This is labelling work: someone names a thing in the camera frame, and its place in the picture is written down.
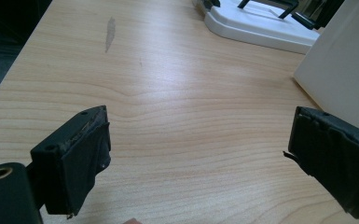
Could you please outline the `white box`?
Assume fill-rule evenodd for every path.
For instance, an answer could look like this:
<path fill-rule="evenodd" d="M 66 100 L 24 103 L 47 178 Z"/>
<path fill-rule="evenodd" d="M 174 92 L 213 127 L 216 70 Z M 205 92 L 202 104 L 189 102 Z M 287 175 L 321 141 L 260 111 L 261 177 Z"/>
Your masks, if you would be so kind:
<path fill-rule="evenodd" d="M 359 0 L 344 0 L 294 77 L 323 111 L 359 128 Z"/>

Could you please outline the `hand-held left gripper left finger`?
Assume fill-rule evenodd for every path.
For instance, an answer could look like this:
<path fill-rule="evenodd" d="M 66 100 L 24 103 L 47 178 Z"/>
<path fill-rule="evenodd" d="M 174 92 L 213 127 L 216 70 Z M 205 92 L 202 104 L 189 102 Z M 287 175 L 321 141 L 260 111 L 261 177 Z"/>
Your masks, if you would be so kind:
<path fill-rule="evenodd" d="M 81 111 L 31 150 L 30 178 L 36 205 L 51 215 L 77 215 L 111 161 L 107 109 Z"/>

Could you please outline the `black metal frame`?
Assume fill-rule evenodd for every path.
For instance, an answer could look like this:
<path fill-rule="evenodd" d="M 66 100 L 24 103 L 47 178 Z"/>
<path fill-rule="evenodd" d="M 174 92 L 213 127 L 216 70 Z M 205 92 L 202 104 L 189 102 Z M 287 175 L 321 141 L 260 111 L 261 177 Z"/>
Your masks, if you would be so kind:
<path fill-rule="evenodd" d="M 287 16 L 291 16 L 295 21 L 298 21 L 309 30 L 320 29 L 320 26 L 311 17 L 296 12 L 297 7 L 299 6 L 299 0 L 241 0 L 238 4 L 238 8 L 244 9 L 250 1 L 282 9 L 283 13 L 279 15 L 279 18 L 282 20 Z"/>

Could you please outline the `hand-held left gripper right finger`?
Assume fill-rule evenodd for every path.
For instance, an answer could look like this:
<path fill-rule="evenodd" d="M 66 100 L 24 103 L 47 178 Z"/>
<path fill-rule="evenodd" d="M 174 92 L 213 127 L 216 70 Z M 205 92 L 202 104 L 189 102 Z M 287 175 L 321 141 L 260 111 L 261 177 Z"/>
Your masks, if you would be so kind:
<path fill-rule="evenodd" d="M 359 128 L 324 111 L 299 106 L 283 155 L 359 219 Z"/>

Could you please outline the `white plastic tray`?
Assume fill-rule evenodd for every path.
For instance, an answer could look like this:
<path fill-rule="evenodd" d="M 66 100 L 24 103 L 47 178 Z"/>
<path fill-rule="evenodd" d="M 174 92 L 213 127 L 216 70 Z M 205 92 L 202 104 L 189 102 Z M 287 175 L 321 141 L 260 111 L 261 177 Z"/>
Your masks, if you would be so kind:
<path fill-rule="evenodd" d="M 319 34 L 295 21 L 280 19 L 283 10 L 250 1 L 244 9 L 241 0 L 192 0 L 204 17 L 207 28 L 225 38 L 305 54 Z"/>

